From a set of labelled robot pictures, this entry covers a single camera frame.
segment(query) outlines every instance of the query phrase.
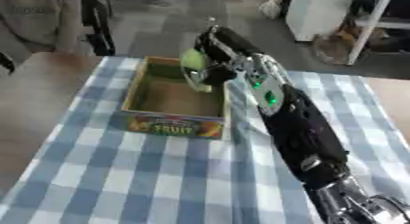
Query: person's arm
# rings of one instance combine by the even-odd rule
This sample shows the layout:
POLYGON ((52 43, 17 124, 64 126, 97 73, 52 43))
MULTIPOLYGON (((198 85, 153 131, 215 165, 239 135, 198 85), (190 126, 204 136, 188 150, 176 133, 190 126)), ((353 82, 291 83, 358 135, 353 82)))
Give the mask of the person's arm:
POLYGON ((63 0, 57 36, 57 52, 73 52, 81 32, 81 0, 63 0))

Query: shoe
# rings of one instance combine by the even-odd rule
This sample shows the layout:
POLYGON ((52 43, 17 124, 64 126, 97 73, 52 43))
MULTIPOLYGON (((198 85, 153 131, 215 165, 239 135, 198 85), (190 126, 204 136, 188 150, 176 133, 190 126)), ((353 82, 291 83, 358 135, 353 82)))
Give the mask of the shoe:
POLYGON ((8 74, 12 74, 16 70, 15 63, 13 60, 6 55, 6 53, 0 52, 0 66, 3 66, 8 70, 8 74))

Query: cardboard box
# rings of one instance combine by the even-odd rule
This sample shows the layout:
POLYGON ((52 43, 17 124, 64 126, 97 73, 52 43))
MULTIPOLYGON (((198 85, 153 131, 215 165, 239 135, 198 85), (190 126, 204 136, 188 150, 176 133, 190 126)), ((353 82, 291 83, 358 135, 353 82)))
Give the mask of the cardboard box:
POLYGON ((178 59, 145 58, 122 106, 129 131, 219 139, 229 116, 226 86, 194 91, 178 59))

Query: blue and white tablecloth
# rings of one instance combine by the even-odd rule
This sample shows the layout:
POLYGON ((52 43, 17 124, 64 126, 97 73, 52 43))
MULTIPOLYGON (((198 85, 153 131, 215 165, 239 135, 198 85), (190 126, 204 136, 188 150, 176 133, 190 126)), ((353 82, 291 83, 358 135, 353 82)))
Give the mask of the blue and white tablecloth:
MULTIPOLYGON (((0 204, 0 223, 321 223, 243 80, 221 141, 129 133, 117 113, 139 59, 106 58, 0 204)), ((410 201, 410 154, 362 78, 289 72, 372 194, 410 201)))

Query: green ball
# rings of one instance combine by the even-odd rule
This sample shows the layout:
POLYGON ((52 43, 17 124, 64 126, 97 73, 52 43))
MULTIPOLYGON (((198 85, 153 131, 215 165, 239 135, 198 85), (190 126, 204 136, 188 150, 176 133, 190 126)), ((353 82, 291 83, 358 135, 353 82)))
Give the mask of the green ball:
POLYGON ((207 58, 195 48, 191 48, 180 57, 181 67, 191 68, 196 70, 207 68, 207 58))

